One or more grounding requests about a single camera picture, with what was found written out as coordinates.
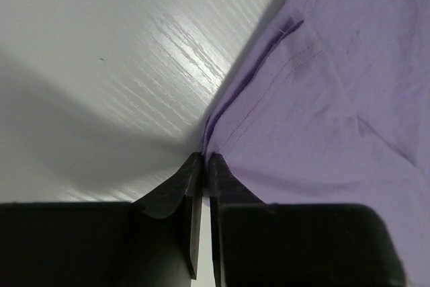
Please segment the garment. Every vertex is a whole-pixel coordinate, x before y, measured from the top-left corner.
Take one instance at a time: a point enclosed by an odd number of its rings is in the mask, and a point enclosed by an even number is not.
[[[430,286],[430,0],[287,0],[204,133],[267,203],[360,203]]]

